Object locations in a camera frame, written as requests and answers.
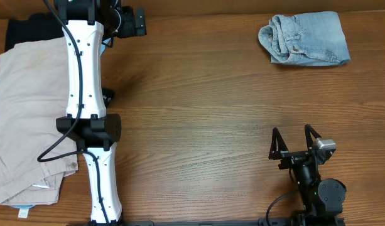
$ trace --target wooden table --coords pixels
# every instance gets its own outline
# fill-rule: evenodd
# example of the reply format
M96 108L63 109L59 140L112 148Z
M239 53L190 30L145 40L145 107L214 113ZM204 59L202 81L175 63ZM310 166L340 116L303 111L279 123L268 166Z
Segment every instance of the wooden table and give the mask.
M151 18L148 36L104 53L102 83L117 92L108 111L122 119L116 171L126 220L263 217L295 189L268 160L272 128L301 151L309 123L337 143L319 168L347 186L347 225L385 225L385 12L340 14L352 61L323 68L270 64L257 35L271 17ZM83 157L79 165L57 204L25 220L0 206L0 225L87 222ZM283 200L271 217L297 208L298 196Z

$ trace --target folded khaki pants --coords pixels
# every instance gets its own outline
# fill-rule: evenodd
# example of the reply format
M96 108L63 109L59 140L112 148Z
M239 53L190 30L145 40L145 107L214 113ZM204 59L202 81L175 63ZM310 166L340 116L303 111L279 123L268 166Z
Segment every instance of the folded khaki pants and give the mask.
M21 43L0 55L0 204L37 205L58 201L64 176L77 169L76 155L37 162L61 134L55 119L68 102L65 38ZM45 156L75 151L66 138ZM32 186L47 181L49 188Z

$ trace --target folded jeans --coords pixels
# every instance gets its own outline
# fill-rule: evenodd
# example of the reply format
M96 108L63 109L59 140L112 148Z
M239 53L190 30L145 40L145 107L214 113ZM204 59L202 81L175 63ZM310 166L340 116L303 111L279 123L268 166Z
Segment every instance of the folded jeans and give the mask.
M259 30L258 38L270 52L271 63L331 66L350 61L336 12L276 15Z

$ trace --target black mount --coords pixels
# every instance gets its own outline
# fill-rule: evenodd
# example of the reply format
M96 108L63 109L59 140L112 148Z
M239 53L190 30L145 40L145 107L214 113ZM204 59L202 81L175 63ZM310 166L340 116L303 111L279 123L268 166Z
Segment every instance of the black mount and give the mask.
M65 134L74 124L72 115L56 119L57 130ZM68 137L75 141L78 151L86 151L87 148L104 148L109 151L114 142L121 137L121 118L119 114L107 114L97 118L91 115L90 119L79 119L78 124Z
M83 224L76 226L107 226L107 224ZM110 226L258 226L258 221L244 221L244 220L231 220L226 222L158 222L154 223L152 221L145 222L123 222L121 224L113 224Z
M143 9L138 8L135 15L132 7L121 7L121 0L54 0L54 5L64 24L71 19L103 24L103 40L147 34Z
M337 215L343 212L346 187L335 179L321 180L318 172L318 165L333 155L336 144L331 139L322 139L308 124L305 125L305 138L307 150L291 153L278 129L273 129L269 159L280 160L280 170L294 172L304 211L295 211L290 218L271 218L269 221L272 225L285 226L344 226L344 219ZM259 219L259 225L267 226L266 220Z
M67 226L128 226L128 224L124 223L124 219L122 215L123 215L123 212L121 212L121 216L119 217L118 221L112 220L109 225L106 223L96 223L95 220L92 220L89 223L67 225Z

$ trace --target light blue fabric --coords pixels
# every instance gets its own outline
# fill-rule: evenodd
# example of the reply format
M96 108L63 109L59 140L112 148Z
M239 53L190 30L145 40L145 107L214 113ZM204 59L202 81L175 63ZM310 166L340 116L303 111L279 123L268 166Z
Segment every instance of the light blue fabric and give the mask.
M104 40L103 42L104 42L105 44L109 44L109 41L110 41L110 40L111 40L111 38L106 39L106 40ZM105 45L102 45L102 47L100 48L100 56L103 55L104 50L106 50L106 46L105 46Z
M13 205L13 208L32 208L35 207L36 205Z
M331 66L351 60L336 12L276 15L259 30L258 38L270 52L271 63Z

